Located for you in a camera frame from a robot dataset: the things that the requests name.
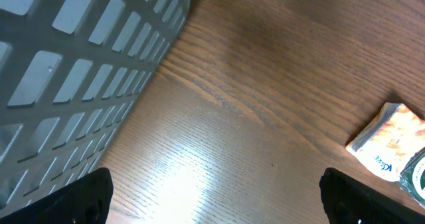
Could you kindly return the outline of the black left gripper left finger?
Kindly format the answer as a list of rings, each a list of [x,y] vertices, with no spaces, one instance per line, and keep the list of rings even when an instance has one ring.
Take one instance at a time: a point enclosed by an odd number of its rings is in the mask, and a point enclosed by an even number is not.
[[[58,191],[1,218],[3,224],[105,224],[114,185],[99,168]]]

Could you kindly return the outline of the orange tissue pack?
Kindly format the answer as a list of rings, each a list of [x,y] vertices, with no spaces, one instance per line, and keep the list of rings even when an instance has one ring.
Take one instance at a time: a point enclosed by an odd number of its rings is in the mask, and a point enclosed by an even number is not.
[[[424,121],[405,104],[389,102],[346,146],[371,173],[391,182],[423,149]]]

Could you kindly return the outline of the dark green round-logo packet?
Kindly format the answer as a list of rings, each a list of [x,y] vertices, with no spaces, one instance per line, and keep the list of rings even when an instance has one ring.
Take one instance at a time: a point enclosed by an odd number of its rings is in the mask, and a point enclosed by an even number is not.
[[[400,184],[424,208],[424,150],[415,154],[403,169]]]

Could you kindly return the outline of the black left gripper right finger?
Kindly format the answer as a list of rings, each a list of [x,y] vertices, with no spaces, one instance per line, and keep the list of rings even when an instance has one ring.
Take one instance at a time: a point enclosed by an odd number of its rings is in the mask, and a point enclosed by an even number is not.
[[[424,215],[375,191],[335,168],[319,182],[330,224],[424,224]]]

